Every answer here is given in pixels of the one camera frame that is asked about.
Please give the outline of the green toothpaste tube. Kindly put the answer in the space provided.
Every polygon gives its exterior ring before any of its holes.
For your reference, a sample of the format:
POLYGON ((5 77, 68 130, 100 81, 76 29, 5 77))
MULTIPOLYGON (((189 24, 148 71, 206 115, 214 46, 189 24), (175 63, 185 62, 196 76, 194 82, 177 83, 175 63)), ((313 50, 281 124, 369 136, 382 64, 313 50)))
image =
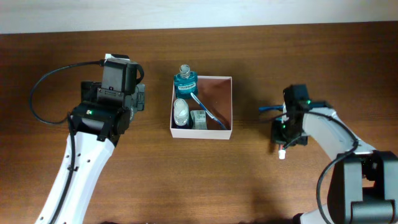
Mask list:
POLYGON ((286 155, 286 150, 283 145, 279 145, 278 156, 280 160, 284 160, 286 155))

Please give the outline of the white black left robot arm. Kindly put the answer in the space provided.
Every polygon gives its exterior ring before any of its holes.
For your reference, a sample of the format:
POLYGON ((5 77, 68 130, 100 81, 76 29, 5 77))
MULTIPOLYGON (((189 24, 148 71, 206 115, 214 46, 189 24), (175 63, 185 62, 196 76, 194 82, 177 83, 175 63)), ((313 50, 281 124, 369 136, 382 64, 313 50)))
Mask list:
POLYGON ((82 223, 97 180, 135 114, 144 110, 144 70, 127 55, 95 61, 101 82, 80 85, 81 102, 64 118, 63 160, 37 223, 82 223))

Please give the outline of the blue disposable razor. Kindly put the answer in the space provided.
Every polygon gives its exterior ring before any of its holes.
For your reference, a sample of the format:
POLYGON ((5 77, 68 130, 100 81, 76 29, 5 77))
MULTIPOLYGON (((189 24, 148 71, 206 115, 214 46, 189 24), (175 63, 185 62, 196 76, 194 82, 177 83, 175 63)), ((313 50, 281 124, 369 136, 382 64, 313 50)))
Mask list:
POLYGON ((277 110, 277 111, 282 111, 283 110, 283 106, 282 105, 274 105, 274 106, 262 106, 259 107, 259 112, 266 112, 266 111, 273 111, 273 110, 277 110))

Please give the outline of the green white soap packet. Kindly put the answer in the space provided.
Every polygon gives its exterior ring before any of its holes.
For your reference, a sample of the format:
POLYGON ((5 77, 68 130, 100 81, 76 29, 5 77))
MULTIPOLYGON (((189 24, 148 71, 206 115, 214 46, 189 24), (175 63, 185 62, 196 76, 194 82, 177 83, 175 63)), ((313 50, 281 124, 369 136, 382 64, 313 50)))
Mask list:
POLYGON ((207 130, 206 112, 204 110, 191 110, 192 129, 207 130))

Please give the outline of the teal mouthwash bottle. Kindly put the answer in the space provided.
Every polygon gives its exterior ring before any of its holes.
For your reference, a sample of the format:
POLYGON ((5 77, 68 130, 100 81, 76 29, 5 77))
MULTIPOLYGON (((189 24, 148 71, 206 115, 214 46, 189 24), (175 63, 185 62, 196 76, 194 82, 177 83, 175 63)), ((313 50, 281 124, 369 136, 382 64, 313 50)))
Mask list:
POLYGON ((181 65, 179 73, 174 76, 175 96, 177 98, 189 99, 191 94, 198 94, 198 74, 190 70, 188 65, 181 65))

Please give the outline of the blue white toothbrush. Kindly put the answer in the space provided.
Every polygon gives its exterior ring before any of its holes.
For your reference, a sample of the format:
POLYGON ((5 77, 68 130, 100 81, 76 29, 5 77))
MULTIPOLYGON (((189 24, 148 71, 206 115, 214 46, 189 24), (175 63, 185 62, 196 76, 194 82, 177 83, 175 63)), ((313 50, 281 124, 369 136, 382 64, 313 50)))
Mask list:
POLYGON ((193 100, 205 111, 205 113, 214 121, 216 121, 223 130, 227 130, 226 126, 215 116, 213 115, 207 108, 206 106, 198 99, 198 97, 194 94, 191 93, 190 96, 193 98, 193 100))

